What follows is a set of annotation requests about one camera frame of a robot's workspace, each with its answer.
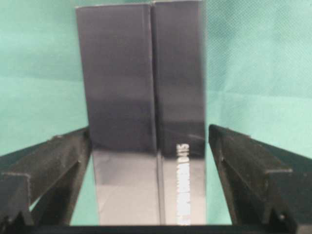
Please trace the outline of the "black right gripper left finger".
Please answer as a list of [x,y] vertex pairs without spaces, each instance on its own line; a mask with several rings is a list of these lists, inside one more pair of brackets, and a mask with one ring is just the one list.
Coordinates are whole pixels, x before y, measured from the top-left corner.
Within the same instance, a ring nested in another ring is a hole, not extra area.
[[1,156],[0,224],[70,224],[91,148],[85,127]]

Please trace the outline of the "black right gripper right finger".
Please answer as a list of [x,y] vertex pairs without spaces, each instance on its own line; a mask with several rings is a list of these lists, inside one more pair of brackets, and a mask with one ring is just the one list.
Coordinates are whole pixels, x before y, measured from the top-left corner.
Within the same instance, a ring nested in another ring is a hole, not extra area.
[[312,161],[218,125],[209,146],[234,225],[312,227]]

